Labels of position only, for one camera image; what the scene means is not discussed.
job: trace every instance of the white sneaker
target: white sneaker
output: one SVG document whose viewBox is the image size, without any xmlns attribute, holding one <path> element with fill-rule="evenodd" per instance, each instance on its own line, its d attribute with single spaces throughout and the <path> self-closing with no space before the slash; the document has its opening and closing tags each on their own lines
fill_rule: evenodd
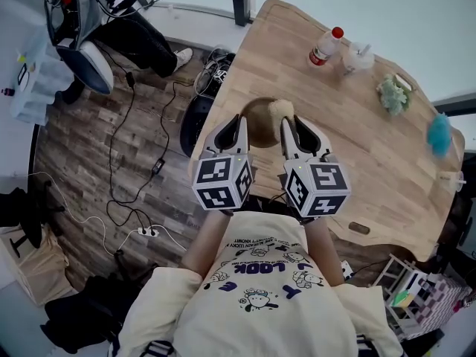
<svg viewBox="0 0 476 357">
<path fill-rule="evenodd" d="M 184 49 L 183 51 L 174 51 L 173 53 L 177 56 L 177 66 L 174 72 L 176 72 L 178 68 L 189 63 L 193 56 L 193 50 L 190 48 Z"/>
</svg>

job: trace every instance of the wooden table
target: wooden table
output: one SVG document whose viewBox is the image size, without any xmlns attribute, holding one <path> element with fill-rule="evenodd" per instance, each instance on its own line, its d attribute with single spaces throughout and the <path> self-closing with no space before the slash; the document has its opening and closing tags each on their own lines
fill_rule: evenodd
<svg viewBox="0 0 476 357">
<path fill-rule="evenodd" d="M 376 57 L 372 72 L 346 78 L 335 73 L 335 61 L 310 68 L 307 55 L 327 30 L 296 7 L 268 0 L 215 99 L 192 160 L 198 159 L 207 134 L 251 100 L 290 100 L 297 115 L 326 133 L 350 176 L 352 196 L 338 215 L 327 220 L 329 228 L 360 245 L 400 245 L 418 260 L 426 260 L 454 197 L 454 192 L 437 182 L 437 172 L 460 169 L 464 138 L 453 129 L 447 157 L 440 161 L 431 154 L 426 133 L 437 111 L 417 82 L 393 62 Z M 342 47 L 348 45 L 344 39 Z M 411 107 L 394 118 L 382 108 L 376 92 L 389 73 L 398 73 L 414 88 Z M 258 168 L 251 194 L 270 198 L 282 193 L 277 178 L 284 172 L 280 145 L 251 147 L 251 154 Z M 350 230 L 351 222 L 370 232 Z"/>
</svg>

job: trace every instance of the blue object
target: blue object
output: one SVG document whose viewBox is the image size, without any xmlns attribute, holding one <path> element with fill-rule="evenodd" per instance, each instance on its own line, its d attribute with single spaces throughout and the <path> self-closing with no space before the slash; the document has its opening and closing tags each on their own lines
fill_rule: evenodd
<svg viewBox="0 0 476 357">
<path fill-rule="evenodd" d="M 433 154 L 438 158 L 444 158 L 451 146 L 451 124 L 445 114 L 438 114 L 428 129 L 426 138 L 431 145 Z"/>
</svg>

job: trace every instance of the wooden floor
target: wooden floor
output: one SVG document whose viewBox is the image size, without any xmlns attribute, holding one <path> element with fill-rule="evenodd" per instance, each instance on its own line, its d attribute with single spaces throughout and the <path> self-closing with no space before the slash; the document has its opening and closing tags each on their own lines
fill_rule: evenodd
<svg viewBox="0 0 476 357">
<path fill-rule="evenodd" d="M 183 48 L 177 44 L 172 44 L 172 47 L 174 50 Z M 110 50 L 110 54 L 126 70 L 132 71 L 136 81 L 134 105 L 116 135 L 112 151 L 114 192 L 117 199 L 127 200 L 132 199 L 148 179 L 151 167 L 166 144 L 160 113 L 173 97 L 173 81 L 193 84 L 202 69 L 199 58 L 203 51 L 194 49 L 192 61 L 168 78 L 160 78 L 151 69 L 137 69 L 114 51 Z M 71 106 L 55 103 L 50 107 L 49 122 L 39 133 L 35 171 L 45 171 L 54 178 L 71 212 L 80 221 L 89 216 L 99 216 L 104 221 L 106 247 L 114 252 L 140 223 L 132 215 L 127 225 L 117 227 L 106 215 L 106 203 L 110 200 L 109 143 L 132 98 L 124 72 L 109 63 L 115 79 L 110 96 L 85 91 L 82 98 Z M 179 144 L 180 123 L 193 96 L 193 87 L 176 85 L 176 91 L 177 97 L 164 115 L 164 125 L 170 134 L 169 150 L 164 157 L 166 163 L 160 174 L 141 191 L 133 206 L 144 210 L 153 223 L 169 229 L 174 238 L 187 248 L 200 229 L 205 212 L 190 189 L 187 177 L 189 159 Z M 37 177 L 40 181 L 48 178 L 44 175 Z M 55 189 L 51 192 L 58 202 L 62 201 Z M 110 209 L 116 222 L 123 222 L 129 212 L 117 205 L 111 205 Z M 103 226 L 99 220 L 79 224 L 66 213 L 57 214 L 55 220 L 64 232 L 59 243 L 69 259 L 66 274 L 74 288 L 82 289 L 89 276 L 107 276 L 117 271 L 113 258 L 103 249 Z M 411 258 L 408 251 L 394 245 L 362 247 L 334 239 L 340 258 L 347 260 L 354 271 L 386 260 L 390 252 Z M 183 254 L 163 231 L 158 238 L 133 233 L 122 249 L 126 267 L 132 274 L 140 274 L 152 263 L 177 266 Z M 380 263 L 363 269 L 351 282 L 357 286 L 371 283 L 384 265 Z"/>
</svg>

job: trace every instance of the cream t-shirt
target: cream t-shirt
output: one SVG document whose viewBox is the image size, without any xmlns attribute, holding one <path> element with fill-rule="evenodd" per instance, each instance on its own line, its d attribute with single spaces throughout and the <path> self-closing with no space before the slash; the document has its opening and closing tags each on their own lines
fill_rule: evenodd
<svg viewBox="0 0 476 357">
<path fill-rule="evenodd" d="M 147 356 L 357 356 L 357 334 L 380 356 L 402 355 L 379 287 L 330 287 L 295 219 L 242 212 L 204 280 L 179 268 L 154 271 L 110 355 L 140 356 L 149 346 Z"/>
</svg>

